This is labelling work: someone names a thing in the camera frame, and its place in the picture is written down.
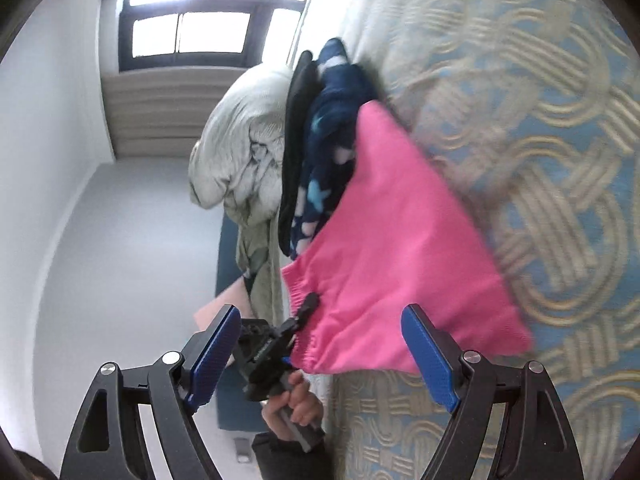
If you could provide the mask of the dark sleeve forearm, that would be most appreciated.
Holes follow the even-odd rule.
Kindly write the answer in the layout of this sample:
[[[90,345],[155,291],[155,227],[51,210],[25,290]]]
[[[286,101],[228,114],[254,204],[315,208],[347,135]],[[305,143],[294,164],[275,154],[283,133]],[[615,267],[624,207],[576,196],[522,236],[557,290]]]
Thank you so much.
[[[331,455],[321,441],[305,452],[297,441],[282,441],[272,432],[254,437],[252,449],[264,480],[333,480]]]

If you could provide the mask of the person left hand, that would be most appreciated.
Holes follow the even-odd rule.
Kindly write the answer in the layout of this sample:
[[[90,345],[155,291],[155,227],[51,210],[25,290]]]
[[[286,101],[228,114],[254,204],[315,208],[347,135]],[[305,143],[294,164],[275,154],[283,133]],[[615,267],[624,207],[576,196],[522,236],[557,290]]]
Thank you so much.
[[[262,418],[279,440],[292,442],[295,436],[279,412],[284,408],[290,408],[292,423],[306,427],[312,422],[322,421],[324,408],[318,396],[310,391],[310,382],[301,370],[296,370],[288,376],[288,382],[292,389],[277,396],[270,396],[262,407]]]

